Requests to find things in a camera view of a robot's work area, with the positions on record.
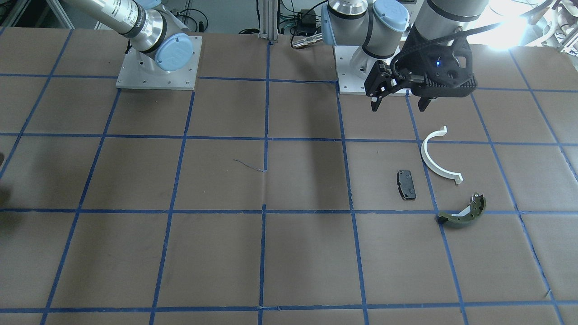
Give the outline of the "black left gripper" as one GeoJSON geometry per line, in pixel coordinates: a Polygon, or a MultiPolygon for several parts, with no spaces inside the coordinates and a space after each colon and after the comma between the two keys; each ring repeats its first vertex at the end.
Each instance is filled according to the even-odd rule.
{"type": "Polygon", "coordinates": [[[411,34],[400,53],[389,64],[378,60],[365,82],[365,94],[376,112],[382,99],[402,89],[420,97],[418,109],[424,112],[432,98],[462,98],[478,86],[473,72],[471,47],[464,35],[427,41],[411,34]]]}

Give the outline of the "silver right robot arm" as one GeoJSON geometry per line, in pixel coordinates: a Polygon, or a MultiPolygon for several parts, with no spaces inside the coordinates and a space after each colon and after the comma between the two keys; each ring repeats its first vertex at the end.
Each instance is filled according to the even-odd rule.
{"type": "Polygon", "coordinates": [[[95,20],[126,37],[133,49],[164,71],[183,68],[193,56],[190,29],[160,0],[69,0],[95,20]]]}

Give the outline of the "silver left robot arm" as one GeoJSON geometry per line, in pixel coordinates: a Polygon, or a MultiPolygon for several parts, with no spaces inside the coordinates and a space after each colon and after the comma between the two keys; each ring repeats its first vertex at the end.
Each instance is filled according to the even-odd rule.
{"type": "Polygon", "coordinates": [[[408,89],[425,111],[437,98],[464,98],[477,88],[471,46],[486,0],[426,0],[399,52],[410,21],[397,0],[329,0],[322,5],[323,41],[357,48],[353,66],[377,111],[384,97],[408,89]]]}

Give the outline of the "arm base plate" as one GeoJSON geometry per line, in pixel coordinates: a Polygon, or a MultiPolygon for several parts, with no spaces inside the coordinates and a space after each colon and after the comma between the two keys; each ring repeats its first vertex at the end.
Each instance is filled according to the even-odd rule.
{"type": "Polygon", "coordinates": [[[339,93],[366,95],[364,83],[377,58],[370,57],[361,46],[334,46],[339,93]]]}
{"type": "Polygon", "coordinates": [[[185,66],[171,72],[162,70],[153,59],[131,49],[122,62],[116,87],[130,90],[193,91],[196,87],[203,38],[188,38],[192,43],[192,56],[185,66]]]}

